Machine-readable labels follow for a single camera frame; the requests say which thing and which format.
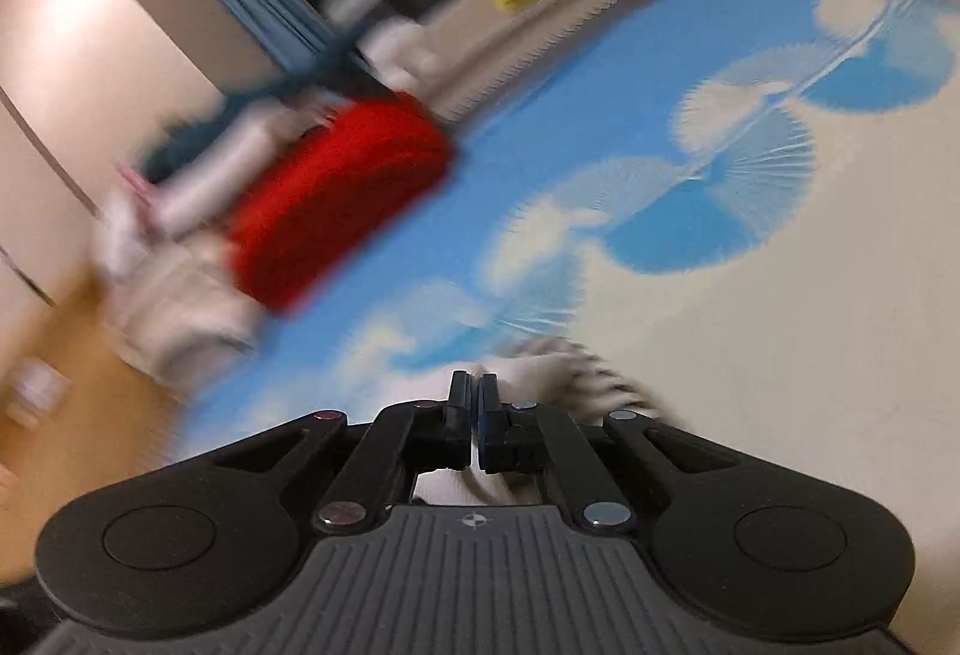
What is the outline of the black white striped garment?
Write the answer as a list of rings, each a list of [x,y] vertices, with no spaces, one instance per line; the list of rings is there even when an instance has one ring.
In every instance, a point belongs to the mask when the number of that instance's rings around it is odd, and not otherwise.
[[[405,398],[449,395],[458,370],[480,377],[493,373],[500,400],[508,405],[530,401],[560,408],[578,423],[597,426],[615,409],[659,419],[662,409],[643,385],[613,369],[586,346],[560,336],[536,334],[514,346],[508,356],[457,361],[419,373],[405,388]],[[527,506],[542,501],[537,483],[521,473],[490,474],[477,462],[466,469],[438,469],[416,479],[413,497],[432,506]]]

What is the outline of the white folded clothes stack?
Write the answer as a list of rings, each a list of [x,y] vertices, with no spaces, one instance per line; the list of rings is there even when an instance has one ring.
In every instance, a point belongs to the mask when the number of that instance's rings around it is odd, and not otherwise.
[[[101,231],[125,242],[189,234],[228,210],[317,123],[311,106],[288,107],[277,99],[249,104],[199,156],[159,184],[150,184],[144,172],[119,172],[101,210]]]

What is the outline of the cream folded blanket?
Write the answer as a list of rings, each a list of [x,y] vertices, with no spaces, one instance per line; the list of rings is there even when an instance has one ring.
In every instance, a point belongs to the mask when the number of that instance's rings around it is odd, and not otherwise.
[[[132,190],[110,190],[91,253],[114,351],[156,384],[199,390],[256,351],[263,308],[236,288],[228,240],[200,228],[171,239],[150,228]]]

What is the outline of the red folded blanket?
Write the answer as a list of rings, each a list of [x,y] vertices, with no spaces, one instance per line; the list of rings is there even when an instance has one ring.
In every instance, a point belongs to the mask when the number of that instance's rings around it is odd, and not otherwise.
[[[350,102],[309,130],[229,214],[229,271],[272,312],[291,309],[364,240],[448,175],[449,136],[406,92]]]

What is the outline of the blue white patterned bedspread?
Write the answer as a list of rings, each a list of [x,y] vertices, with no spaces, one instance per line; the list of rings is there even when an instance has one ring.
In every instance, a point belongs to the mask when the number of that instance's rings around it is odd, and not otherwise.
[[[866,492],[958,595],[958,5],[626,0],[205,390],[189,457],[583,343],[704,437]]]

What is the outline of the blue shark plush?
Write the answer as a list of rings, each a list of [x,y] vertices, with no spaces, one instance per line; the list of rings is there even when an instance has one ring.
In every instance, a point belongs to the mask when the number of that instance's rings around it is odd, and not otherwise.
[[[309,89],[325,89],[356,99],[386,94],[387,88],[374,78],[361,60],[355,41],[342,35],[309,61],[301,70],[288,71],[268,83],[228,92],[220,107],[205,118],[176,123],[159,145],[140,159],[140,175],[151,185],[160,185],[182,167],[194,162],[208,146],[228,130],[244,112],[262,102],[288,102]]]

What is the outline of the white round plush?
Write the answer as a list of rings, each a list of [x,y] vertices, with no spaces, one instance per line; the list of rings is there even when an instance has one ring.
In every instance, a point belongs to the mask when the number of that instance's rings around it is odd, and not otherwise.
[[[444,61],[420,22],[391,17],[358,40],[371,73],[393,91],[416,92],[443,73]]]

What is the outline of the wooden bed frame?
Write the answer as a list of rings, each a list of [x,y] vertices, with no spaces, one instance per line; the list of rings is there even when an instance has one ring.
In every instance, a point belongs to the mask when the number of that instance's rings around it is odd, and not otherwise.
[[[494,35],[478,50],[478,67],[459,68],[455,83],[473,83],[490,97],[503,84],[480,81],[490,78],[496,63],[512,67],[534,50],[543,52],[565,29],[584,26],[590,8],[612,1],[566,0],[537,14],[526,37]],[[14,362],[47,362],[67,377],[67,390],[39,423],[25,426],[10,416],[21,406],[14,373],[2,377],[2,549],[13,554],[5,561],[8,574],[28,560],[29,545],[60,506],[167,458],[181,407],[109,351],[99,325],[103,297],[85,263],[62,284],[52,306],[18,328]]]

